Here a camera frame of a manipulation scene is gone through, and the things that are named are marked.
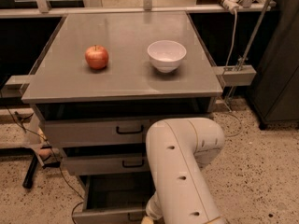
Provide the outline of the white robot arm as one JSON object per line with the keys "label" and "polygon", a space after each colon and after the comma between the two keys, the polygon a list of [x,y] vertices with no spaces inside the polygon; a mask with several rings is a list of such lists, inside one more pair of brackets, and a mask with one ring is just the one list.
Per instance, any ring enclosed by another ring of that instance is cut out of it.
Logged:
{"label": "white robot arm", "polygon": [[201,169],[224,146],[221,126],[212,119],[163,119],[150,126],[146,151],[155,193],[142,224],[225,224]]}

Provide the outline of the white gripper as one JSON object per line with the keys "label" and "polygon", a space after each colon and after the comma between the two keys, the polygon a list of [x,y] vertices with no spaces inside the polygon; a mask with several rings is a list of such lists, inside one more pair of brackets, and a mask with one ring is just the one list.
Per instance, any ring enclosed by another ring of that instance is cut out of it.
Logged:
{"label": "white gripper", "polygon": [[163,217],[163,212],[160,203],[154,200],[149,200],[146,206],[147,217],[143,217],[141,224],[154,224],[153,220],[159,220]]}

